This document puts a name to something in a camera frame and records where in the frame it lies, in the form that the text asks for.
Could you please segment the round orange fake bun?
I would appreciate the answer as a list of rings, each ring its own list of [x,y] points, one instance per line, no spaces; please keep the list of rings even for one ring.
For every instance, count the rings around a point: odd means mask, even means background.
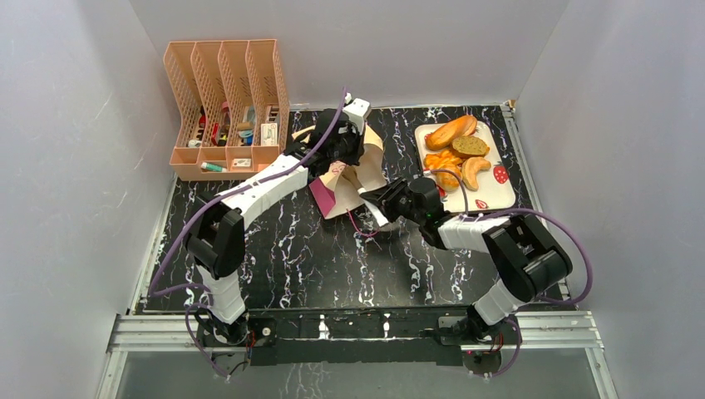
[[[436,182],[445,192],[454,192],[461,185],[461,169],[457,165],[445,164],[435,173]]]

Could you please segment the metal tongs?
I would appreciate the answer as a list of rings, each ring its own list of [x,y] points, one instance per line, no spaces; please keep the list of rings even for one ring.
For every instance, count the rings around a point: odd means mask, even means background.
[[[382,229],[384,226],[389,224],[389,220],[382,214],[382,211],[372,202],[368,201],[365,199],[362,195],[366,193],[366,190],[364,188],[361,188],[358,190],[358,194],[362,200],[362,202],[365,204],[367,209],[371,212],[373,218],[377,222],[377,226],[379,229]]]

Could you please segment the pink and tan paper bag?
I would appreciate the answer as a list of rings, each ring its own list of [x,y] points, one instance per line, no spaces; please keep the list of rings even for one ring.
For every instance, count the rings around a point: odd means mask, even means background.
[[[355,224],[353,227],[361,236],[371,238],[381,230],[371,212],[362,202],[358,190],[375,190],[387,184],[382,172],[382,157],[384,146],[379,135],[367,126],[363,140],[364,154],[360,165],[345,165],[337,161],[331,164],[328,173],[321,175],[309,184],[316,205],[325,219],[333,219],[347,215],[355,223],[352,212],[355,209],[364,209],[372,217],[372,227],[361,230]]]

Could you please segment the orange braided fake bread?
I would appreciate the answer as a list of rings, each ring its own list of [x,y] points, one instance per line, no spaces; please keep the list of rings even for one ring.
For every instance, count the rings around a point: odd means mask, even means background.
[[[464,160],[450,150],[427,154],[423,164],[425,170],[451,170],[457,172]]]

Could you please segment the tan fake croissant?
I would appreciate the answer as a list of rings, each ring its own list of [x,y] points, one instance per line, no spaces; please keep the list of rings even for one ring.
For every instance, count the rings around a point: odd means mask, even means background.
[[[483,157],[471,157],[465,160],[461,166],[461,178],[465,187],[477,191],[480,187],[477,175],[491,167],[492,164]]]

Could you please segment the long orange fake baguette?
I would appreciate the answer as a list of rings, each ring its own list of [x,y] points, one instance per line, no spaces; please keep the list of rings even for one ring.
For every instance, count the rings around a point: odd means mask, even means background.
[[[465,115],[449,121],[425,136],[425,146],[431,151],[440,151],[449,146],[452,141],[462,136],[472,135],[477,126],[477,119]]]

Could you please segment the brown fake bread slice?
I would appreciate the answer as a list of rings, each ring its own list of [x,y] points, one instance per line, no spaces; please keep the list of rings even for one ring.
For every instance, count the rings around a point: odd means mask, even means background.
[[[489,153],[490,147],[482,139],[469,135],[455,138],[450,151],[460,158],[484,157]]]

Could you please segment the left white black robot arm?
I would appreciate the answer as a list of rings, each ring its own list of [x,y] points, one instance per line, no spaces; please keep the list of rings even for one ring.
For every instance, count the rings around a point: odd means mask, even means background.
[[[218,341],[238,346],[249,335],[247,308],[238,269],[246,252],[245,232],[263,212],[304,188],[331,164],[358,165],[368,111],[322,111],[316,126],[300,134],[283,154],[254,177],[213,199],[203,200],[187,230],[185,248],[193,258],[209,303],[195,318]]]

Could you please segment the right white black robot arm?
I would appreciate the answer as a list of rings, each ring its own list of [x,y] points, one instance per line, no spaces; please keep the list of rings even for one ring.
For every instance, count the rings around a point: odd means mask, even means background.
[[[454,322],[438,323],[431,337],[440,342],[491,343],[501,324],[570,274],[573,264],[533,214],[514,212],[470,219],[445,210],[436,184],[427,177],[397,179],[360,197],[380,221],[416,223],[425,242],[437,249],[466,249],[489,255],[498,281]]]

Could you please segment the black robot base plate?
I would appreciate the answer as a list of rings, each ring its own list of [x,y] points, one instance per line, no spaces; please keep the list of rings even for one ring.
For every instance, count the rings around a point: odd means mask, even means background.
[[[468,305],[254,309],[228,326],[192,313],[197,342],[213,355],[242,352],[256,367],[305,362],[433,362],[500,369],[501,352],[521,344],[516,317],[487,326]]]

